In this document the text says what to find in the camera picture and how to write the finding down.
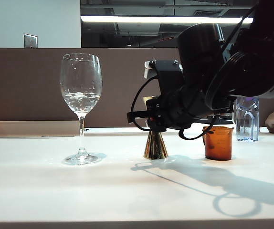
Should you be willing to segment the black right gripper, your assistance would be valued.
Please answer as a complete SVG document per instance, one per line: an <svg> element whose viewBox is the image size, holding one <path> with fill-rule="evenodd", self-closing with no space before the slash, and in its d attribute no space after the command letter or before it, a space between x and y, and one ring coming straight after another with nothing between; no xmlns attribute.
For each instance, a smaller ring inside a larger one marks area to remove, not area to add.
<svg viewBox="0 0 274 229"><path fill-rule="evenodd" d="M183 71L176 60L152 60L151 67L156 71L160 89L159 98L144 98L146 110L135 111L133 101L127 122L142 131L166 132L167 128L180 129L179 118L184 113L181 104L180 88L185 85ZM146 119L141 127L136 119Z"/></svg>

